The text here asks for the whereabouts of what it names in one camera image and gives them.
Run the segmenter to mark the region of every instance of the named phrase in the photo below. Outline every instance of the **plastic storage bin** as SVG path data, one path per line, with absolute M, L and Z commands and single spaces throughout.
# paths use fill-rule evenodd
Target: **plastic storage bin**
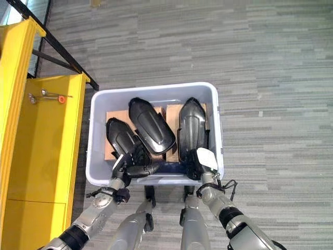
M 97 186 L 106 186 L 111 178 L 112 164 L 104 160 L 106 112 L 128 109 L 129 101 L 140 97 L 154 106 L 166 109 L 168 104 L 183 104 L 190 97 L 207 105 L 210 136 L 209 149 L 215 153 L 219 173 L 223 176 L 222 129 L 220 125 L 219 100 L 216 88 L 206 82 L 172 84 L 131 89 L 104 90 L 92 98 L 90 128 L 87 150 L 86 176 Z M 132 184 L 140 185 L 200 185 L 199 181 L 187 178 L 183 174 L 158 173 L 140 179 Z

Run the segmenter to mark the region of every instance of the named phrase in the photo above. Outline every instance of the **floor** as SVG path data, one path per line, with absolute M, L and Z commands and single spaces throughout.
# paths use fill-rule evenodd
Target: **floor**
M 57 0 L 49 29 L 103 89 L 207 81 L 219 92 L 223 181 L 235 204 L 288 249 L 333 249 L 333 2 L 250 0 Z M 51 48 L 44 52 L 54 54 Z M 43 62 L 41 75 L 66 70 Z M 73 219 L 84 192 L 87 89 Z M 143 198 L 108 220 L 85 250 L 106 249 Z M 179 249 L 182 189 L 158 187 L 155 229 L 141 249 Z M 212 249 L 224 230 L 201 206 Z

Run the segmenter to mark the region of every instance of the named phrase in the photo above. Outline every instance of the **robotic hand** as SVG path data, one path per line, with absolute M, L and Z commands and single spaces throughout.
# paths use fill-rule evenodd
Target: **robotic hand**
M 131 178 L 142 178 L 157 171 L 159 165 L 134 166 L 131 154 L 120 155 L 116 161 L 108 186 L 88 194 L 95 197 L 73 224 L 40 250 L 81 250 L 89 239 L 99 233 L 118 204 L 128 202 L 130 193 L 126 187 Z
M 205 148 L 193 151 L 196 172 L 201 174 L 202 186 L 197 196 L 219 219 L 230 239 L 228 250 L 286 250 L 272 241 L 225 196 L 220 182 L 216 183 L 217 163 L 213 152 Z

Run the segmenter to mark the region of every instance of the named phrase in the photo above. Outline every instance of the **black cable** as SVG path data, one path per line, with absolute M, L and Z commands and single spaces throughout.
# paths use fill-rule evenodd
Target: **black cable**
M 277 241 L 272 240 L 272 242 L 273 242 L 274 245 L 276 245 L 281 250 L 287 250 L 284 246 L 282 246 L 282 244 L 278 243 Z
M 234 200 L 234 196 L 235 196 L 235 194 L 236 194 L 236 186 L 237 186 L 237 185 L 238 185 L 238 182 L 237 182 L 237 181 L 235 181 L 235 180 L 230 180 L 230 181 L 227 182 L 227 184 L 225 184 L 225 185 L 222 186 L 222 189 L 224 189 L 224 190 L 226 190 L 226 189 L 230 189 L 230 188 L 234 187 L 234 188 L 233 188 L 233 191 L 232 191 L 232 193 L 231 193 L 231 196 L 230 196 L 230 200 L 231 200 L 231 201 Z

